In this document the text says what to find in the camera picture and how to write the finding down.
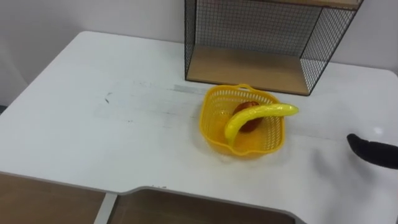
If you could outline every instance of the black glove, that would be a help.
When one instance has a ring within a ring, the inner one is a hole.
[[[354,153],[372,164],[398,169],[398,147],[379,142],[369,142],[355,134],[347,135],[348,144]]]

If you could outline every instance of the red apple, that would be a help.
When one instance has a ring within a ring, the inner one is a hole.
[[[238,105],[235,108],[233,114],[236,114],[237,112],[239,112],[243,109],[250,108],[252,106],[257,106],[257,105],[259,105],[259,103],[255,102],[255,101],[241,103],[240,105]],[[239,131],[241,131],[243,133],[250,133],[250,132],[254,131],[260,125],[262,119],[263,118],[256,118],[256,119],[246,122],[246,124],[244,124]]]

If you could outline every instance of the black metal frame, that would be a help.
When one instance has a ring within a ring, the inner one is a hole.
[[[195,44],[286,54],[300,58],[310,95],[362,3],[346,9],[272,0],[185,0],[185,78]]]

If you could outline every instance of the basket rim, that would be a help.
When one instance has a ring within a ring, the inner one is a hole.
[[[265,95],[265,96],[267,96],[268,98],[271,98],[272,100],[274,100],[275,103],[280,103],[280,101],[279,101],[274,95],[272,95],[272,94],[270,94],[270,93],[268,93],[268,92],[266,92],[266,91],[256,90],[256,89],[252,88],[251,86],[249,86],[249,85],[247,85],[247,84],[239,84],[239,85],[217,85],[217,86],[211,87],[211,88],[206,92],[205,99],[204,99],[204,101],[203,101],[203,104],[202,104],[202,107],[201,107],[201,111],[200,111],[199,127],[200,127],[201,135],[202,135],[207,141],[209,141],[209,142],[211,142],[211,143],[213,143],[213,144],[216,144],[216,145],[218,145],[218,146],[222,146],[222,147],[228,148],[229,151],[232,152],[232,154],[234,154],[234,155],[236,155],[236,156],[246,156],[246,155],[252,154],[252,153],[268,154],[268,153],[273,153],[273,152],[278,151],[278,150],[284,145],[284,142],[285,142],[285,119],[284,119],[284,117],[280,117],[281,126],[282,126],[282,128],[281,128],[282,136],[281,136],[280,143],[279,143],[278,146],[276,146],[275,148],[270,149],[270,150],[268,150],[268,151],[248,150],[248,151],[246,151],[246,152],[238,152],[238,151],[234,150],[233,147],[231,147],[231,146],[229,146],[229,145],[227,145],[227,144],[225,144],[225,143],[221,143],[221,142],[218,142],[218,141],[214,141],[214,140],[210,139],[210,138],[205,134],[205,132],[204,132],[204,130],[203,130],[203,127],[202,127],[202,121],[203,121],[203,114],[204,114],[204,112],[205,112],[205,106],[206,106],[206,104],[208,103],[209,96],[210,96],[210,94],[212,94],[214,91],[218,90],[219,88],[225,88],[225,87],[230,88],[231,90],[238,90],[238,91],[245,91],[245,90],[242,90],[242,88],[245,88],[245,89],[247,89],[247,90],[250,91],[250,92],[258,93],[258,94],[260,94],[260,95]]]

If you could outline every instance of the white wall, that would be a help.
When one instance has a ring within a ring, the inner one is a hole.
[[[2,0],[0,104],[11,102],[23,80],[30,83],[80,31],[183,42],[183,6],[183,0]],[[365,0],[332,61],[397,71],[398,1]]]
[[[398,73],[398,0],[364,0],[332,61]]]

